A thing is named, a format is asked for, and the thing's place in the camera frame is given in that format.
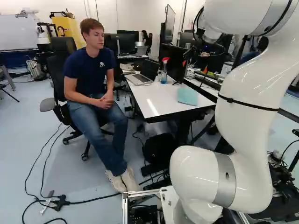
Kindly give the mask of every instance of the chair wheel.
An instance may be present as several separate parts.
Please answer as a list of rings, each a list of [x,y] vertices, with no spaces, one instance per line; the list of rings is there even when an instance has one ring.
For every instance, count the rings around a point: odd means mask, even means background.
[[[89,157],[88,157],[88,155],[86,155],[85,153],[82,153],[82,155],[81,155],[81,160],[82,161],[87,161],[89,159]]]

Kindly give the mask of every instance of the white sneaker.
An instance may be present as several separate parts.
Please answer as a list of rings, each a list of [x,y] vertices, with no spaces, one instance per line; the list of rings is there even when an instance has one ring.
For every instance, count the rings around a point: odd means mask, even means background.
[[[141,191],[141,187],[134,179],[134,172],[132,168],[128,167],[121,175],[122,181],[125,183],[128,191]]]
[[[121,176],[114,176],[110,170],[105,170],[105,174],[117,192],[123,193],[127,191],[126,186],[121,180]]]

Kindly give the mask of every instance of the black strap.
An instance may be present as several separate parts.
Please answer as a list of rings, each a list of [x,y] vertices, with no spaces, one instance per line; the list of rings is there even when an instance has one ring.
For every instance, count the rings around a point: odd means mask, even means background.
[[[241,101],[238,101],[238,100],[234,100],[233,98],[227,98],[223,95],[220,95],[220,93],[218,93],[218,96],[220,98],[226,100],[230,104],[236,103],[236,104],[240,104],[240,105],[243,105],[243,106],[249,106],[249,107],[264,110],[264,111],[278,111],[279,110],[279,108],[275,109],[275,108],[268,108],[268,107],[263,107],[263,106],[257,106],[257,105],[253,105],[253,104],[244,103],[244,102],[241,102]]]

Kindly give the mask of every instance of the white wall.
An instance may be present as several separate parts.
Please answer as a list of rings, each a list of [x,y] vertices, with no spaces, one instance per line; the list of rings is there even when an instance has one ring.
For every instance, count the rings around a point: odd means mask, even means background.
[[[205,0],[187,0],[183,31],[185,29],[192,29],[193,21],[205,2]]]
[[[191,28],[190,21],[194,20],[204,2],[205,0],[187,0],[183,30]],[[160,24],[165,22],[166,5],[170,4],[176,13],[173,35],[175,44],[184,3],[185,0],[97,0],[99,21],[104,25],[105,32],[145,29],[153,34],[153,56],[158,56],[159,53]],[[86,18],[86,14],[97,19],[95,0],[0,0],[1,14],[19,13],[23,7],[39,10],[37,16],[43,22],[51,22],[50,12],[65,11],[66,8],[75,15],[78,24]]]
[[[86,18],[84,0],[0,0],[1,14],[19,13],[24,7],[36,9],[36,14],[43,22],[52,22],[49,18],[50,12],[65,11],[73,13],[80,22]]]

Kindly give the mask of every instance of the yellow machine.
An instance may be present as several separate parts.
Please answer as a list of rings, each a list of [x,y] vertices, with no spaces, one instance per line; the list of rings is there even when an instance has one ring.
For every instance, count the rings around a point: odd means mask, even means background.
[[[77,21],[72,13],[51,12],[50,18],[56,25],[58,36],[71,36],[74,38],[77,49],[85,46]]]

